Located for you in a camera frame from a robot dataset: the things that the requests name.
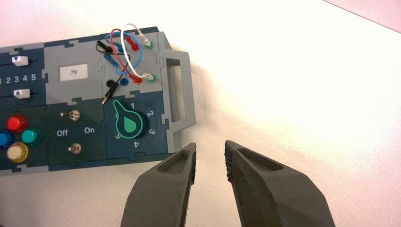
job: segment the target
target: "blue terminal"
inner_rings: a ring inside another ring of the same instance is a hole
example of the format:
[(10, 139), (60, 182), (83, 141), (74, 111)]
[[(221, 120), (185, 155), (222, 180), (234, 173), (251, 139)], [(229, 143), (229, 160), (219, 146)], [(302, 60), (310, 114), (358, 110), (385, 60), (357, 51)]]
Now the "blue terminal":
[(127, 86), (129, 82), (130, 82), (130, 81), (129, 81), (127, 78), (122, 78), (122, 79), (120, 80), (120, 84), (121, 84), (122, 86)]
[(13, 143), (14, 135), (6, 129), (0, 130), (0, 149), (6, 149)]

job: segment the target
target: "white table surface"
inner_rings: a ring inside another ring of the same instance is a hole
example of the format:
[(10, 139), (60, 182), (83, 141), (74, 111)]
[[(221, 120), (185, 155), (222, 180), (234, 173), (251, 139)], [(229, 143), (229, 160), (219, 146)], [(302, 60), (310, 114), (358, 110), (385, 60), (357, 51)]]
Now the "white table surface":
[[(307, 174), (338, 227), (401, 226), (401, 34), (320, 0), (2, 0), (0, 46), (158, 26), (189, 53), (197, 124), (188, 227), (240, 226), (234, 140)], [(4, 227), (119, 226), (157, 162), (0, 178)]]

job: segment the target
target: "dark blue panel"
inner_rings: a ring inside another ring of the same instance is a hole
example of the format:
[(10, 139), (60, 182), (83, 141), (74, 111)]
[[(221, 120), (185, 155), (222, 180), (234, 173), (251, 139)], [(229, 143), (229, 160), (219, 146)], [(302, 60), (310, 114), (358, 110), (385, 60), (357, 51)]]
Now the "dark blue panel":
[[(141, 94), (139, 91), (135, 91), (133, 94), (135, 94), (135, 98), (113, 97), (104, 105), (105, 122), (103, 125), (108, 131), (106, 143), (109, 165), (133, 163), (142, 159), (155, 161), (168, 155), (166, 137), (168, 123), (162, 124), (161, 122), (161, 115), (164, 114), (163, 92)], [(115, 128), (116, 113), (112, 105), (115, 99), (125, 103), (128, 108), (132, 108), (131, 104), (134, 103), (134, 110), (145, 116), (148, 126), (143, 136), (135, 139), (119, 138)]]
[[(15, 109), (17, 105), (46, 105), (47, 78), (42, 78), (44, 68), (44, 49), (23, 50), (16, 48), (18, 54), (0, 53), (0, 110)], [(11, 58), (28, 56), (29, 65), (15, 66)], [(31, 89), (31, 97), (18, 99), (13, 96), (17, 89)]]

